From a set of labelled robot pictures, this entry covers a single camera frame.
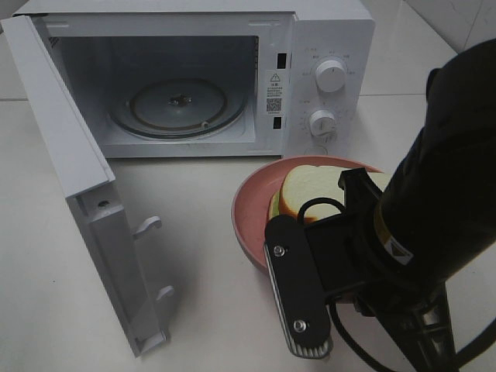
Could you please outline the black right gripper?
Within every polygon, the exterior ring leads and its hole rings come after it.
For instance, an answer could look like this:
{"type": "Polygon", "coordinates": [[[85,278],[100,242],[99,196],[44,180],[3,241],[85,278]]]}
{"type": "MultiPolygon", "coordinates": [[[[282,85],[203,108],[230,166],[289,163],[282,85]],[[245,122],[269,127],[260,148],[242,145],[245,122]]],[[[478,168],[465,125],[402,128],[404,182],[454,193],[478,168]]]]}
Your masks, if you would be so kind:
{"type": "Polygon", "coordinates": [[[305,227],[288,215],[272,218],[264,230],[264,254],[284,338],[297,357],[326,357],[332,349],[326,301],[368,291],[379,295],[415,292],[415,283],[398,274],[379,252],[374,208],[382,191],[366,170],[343,171],[338,186],[344,202],[319,197],[301,207],[333,205],[339,214],[305,227]]]}

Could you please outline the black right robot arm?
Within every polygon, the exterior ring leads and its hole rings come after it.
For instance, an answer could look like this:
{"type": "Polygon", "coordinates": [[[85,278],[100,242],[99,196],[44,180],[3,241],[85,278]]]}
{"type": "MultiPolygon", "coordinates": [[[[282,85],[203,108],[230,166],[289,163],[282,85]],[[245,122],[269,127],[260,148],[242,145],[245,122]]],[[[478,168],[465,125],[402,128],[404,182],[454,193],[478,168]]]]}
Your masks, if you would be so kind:
{"type": "Polygon", "coordinates": [[[385,189],[365,170],[342,172],[339,214],[306,227],[298,248],[298,283],[375,370],[339,320],[344,295],[418,371],[456,371],[495,341],[489,325],[455,351],[446,295],[446,281],[495,241],[495,42],[433,70],[426,98],[425,125],[385,189]]]}

